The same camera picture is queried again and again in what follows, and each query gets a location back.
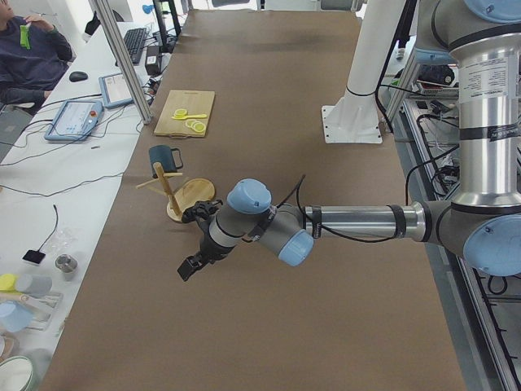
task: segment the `black mouse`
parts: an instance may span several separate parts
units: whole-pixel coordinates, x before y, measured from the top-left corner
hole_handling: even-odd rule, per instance
[[[88,78],[89,78],[89,75],[87,75],[85,72],[82,72],[82,71],[72,72],[68,76],[68,80],[72,81],[73,83],[76,81],[87,80]]]

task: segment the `wooden cutting board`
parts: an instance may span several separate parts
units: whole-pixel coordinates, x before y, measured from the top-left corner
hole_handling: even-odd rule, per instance
[[[170,90],[160,119],[154,129],[156,136],[204,137],[208,131],[208,122],[212,111],[214,91]],[[206,130],[197,133],[186,126],[186,121],[174,120],[174,112],[179,108],[188,110],[188,114],[207,114],[207,118],[197,119],[206,125]]]

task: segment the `black box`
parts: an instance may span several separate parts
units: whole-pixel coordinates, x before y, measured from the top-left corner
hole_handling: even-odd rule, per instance
[[[157,76],[161,74],[161,56],[159,46],[148,46],[147,57],[145,57],[145,69],[147,75]]]

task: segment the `mug handle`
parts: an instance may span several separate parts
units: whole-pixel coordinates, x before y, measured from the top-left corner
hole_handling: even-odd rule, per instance
[[[181,158],[181,150],[179,148],[170,148],[170,150],[172,151],[173,165],[176,166],[176,169],[182,169],[184,164],[183,164],[182,158]],[[177,154],[179,155],[179,160],[181,161],[181,165],[176,164],[175,155],[174,155],[175,151],[177,151]]]

